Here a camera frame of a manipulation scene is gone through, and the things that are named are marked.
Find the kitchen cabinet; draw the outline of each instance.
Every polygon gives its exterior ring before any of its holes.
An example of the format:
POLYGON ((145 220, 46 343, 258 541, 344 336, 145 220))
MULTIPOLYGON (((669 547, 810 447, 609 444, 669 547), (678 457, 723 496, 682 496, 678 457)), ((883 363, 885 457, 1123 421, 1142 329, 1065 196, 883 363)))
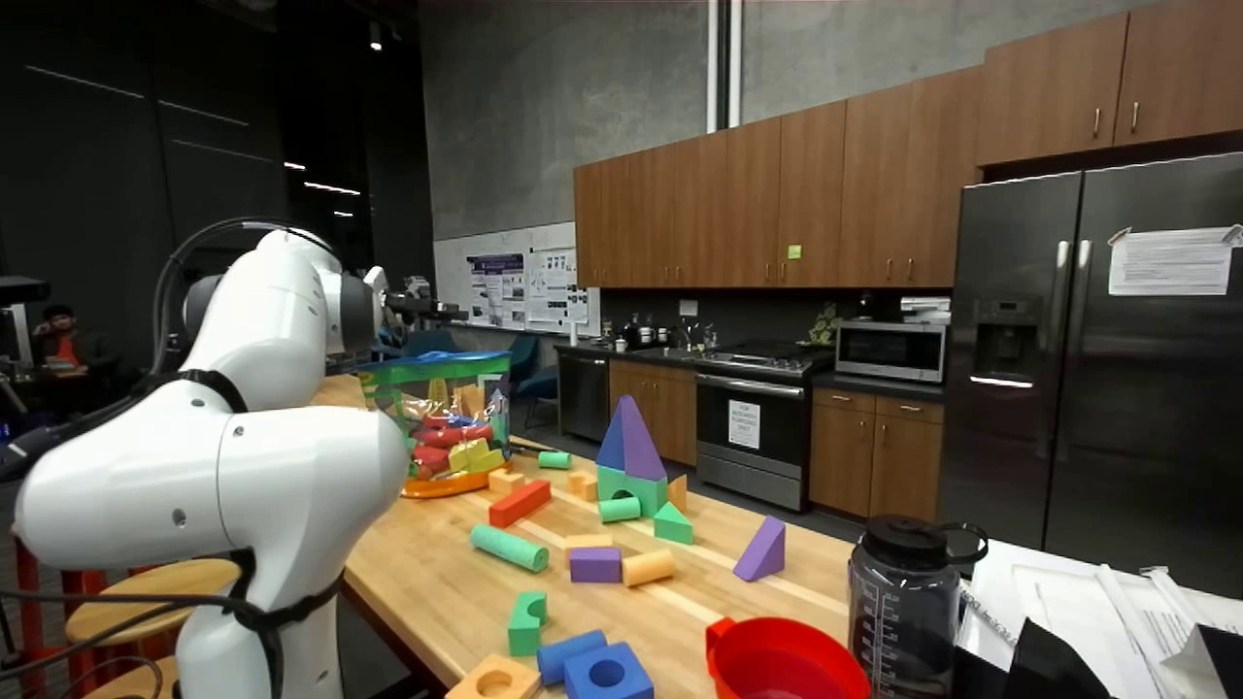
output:
POLYGON ((577 284, 688 289, 701 229, 697 140, 576 171, 577 284))
POLYGON ((643 416, 661 457, 696 465, 696 374, 643 363, 609 365, 609 405, 633 396, 643 416))
POLYGON ((1164 0, 1129 12, 1113 145, 1237 134, 1237 31, 1237 0, 1164 0))
POLYGON ((969 69, 846 101, 840 289, 952 289, 969 69))
POLYGON ((937 515, 945 407, 815 387, 807 500, 853 515, 937 515))
POLYGON ((701 140, 697 289, 832 289, 846 108, 818 105, 701 140))
POLYGON ((1129 14, 994 46, 981 66, 981 163, 1243 127, 1243 4, 1162 0, 1129 14))

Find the refrigerator door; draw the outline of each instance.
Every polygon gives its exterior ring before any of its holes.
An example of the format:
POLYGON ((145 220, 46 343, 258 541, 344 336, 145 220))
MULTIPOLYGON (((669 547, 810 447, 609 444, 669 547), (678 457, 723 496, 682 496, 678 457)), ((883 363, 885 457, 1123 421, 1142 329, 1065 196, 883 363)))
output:
POLYGON ((1048 547, 1243 592, 1243 257, 1227 295, 1112 295, 1118 229, 1243 220, 1243 157, 1092 171, 1048 547))
POLYGON ((1039 543, 1085 176, 964 189, 941 515, 1039 543))

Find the gray wall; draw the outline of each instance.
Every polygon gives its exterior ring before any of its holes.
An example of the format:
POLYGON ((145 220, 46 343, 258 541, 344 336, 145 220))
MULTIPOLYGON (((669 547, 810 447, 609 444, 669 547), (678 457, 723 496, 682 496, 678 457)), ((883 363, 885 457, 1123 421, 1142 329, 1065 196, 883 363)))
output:
MULTIPOLYGON (((740 0, 740 119, 1147 0, 740 0)), ((706 0, 422 0, 436 238, 572 218, 572 171, 701 134, 706 0)))
POLYGON ((701 0, 422 0, 436 238, 572 220, 587 161, 701 134, 701 0))
POLYGON ((740 119, 981 61, 1020 35, 1148 0, 740 0, 740 119))

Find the oven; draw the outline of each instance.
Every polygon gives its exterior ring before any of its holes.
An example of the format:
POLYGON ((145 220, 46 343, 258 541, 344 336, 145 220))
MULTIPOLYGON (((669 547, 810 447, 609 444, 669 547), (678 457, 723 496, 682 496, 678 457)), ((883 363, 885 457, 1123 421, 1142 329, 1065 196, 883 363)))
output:
POLYGON ((798 514, 810 456, 810 363, 723 359, 697 370, 697 479, 798 514))

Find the paper sign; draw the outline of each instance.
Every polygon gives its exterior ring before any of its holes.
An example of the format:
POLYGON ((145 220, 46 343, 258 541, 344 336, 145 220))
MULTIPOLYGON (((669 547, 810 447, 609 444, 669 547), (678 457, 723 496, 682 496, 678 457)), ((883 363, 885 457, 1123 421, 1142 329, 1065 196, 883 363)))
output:
POLYGON ((735 447, 762 449, 762 407, 728 399, 728 435, 735 447))
POLYGON ((1112 254, 1112 295, 1227 295, 1230 229, 1123 232, 1112 254))

